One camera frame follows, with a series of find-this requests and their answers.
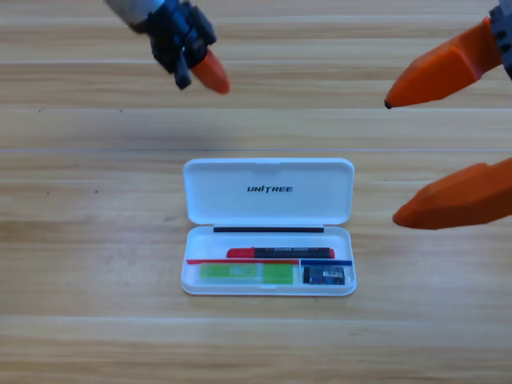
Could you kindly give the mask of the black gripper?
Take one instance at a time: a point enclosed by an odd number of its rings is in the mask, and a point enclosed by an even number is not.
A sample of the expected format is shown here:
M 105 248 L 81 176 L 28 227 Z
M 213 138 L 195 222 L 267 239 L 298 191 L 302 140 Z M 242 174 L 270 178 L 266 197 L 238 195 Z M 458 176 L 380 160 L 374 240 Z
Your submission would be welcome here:
M 512 78 L 511 1 L 499 0 L 489 16 L 413 60 L 385 96 L 385 107 L 442 100 L 501 64 Z
M 190 70 L 204 87 L 228 94 L 230 80 L 208 46 L 216 42 L 210 20 L 189 1 L 165 1 L 148 15 L 148 31 L 155 60 L 185 89 L 191 84 Z

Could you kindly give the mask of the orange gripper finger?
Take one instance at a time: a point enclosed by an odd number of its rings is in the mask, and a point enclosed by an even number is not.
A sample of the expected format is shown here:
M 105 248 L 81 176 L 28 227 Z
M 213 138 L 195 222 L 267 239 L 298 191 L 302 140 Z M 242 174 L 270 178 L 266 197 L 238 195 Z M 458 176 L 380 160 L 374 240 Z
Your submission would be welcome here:
M 511 215 L 511 160 L 473 164 L 421 188 L 394 215 L 399 226 L 440 230 Z

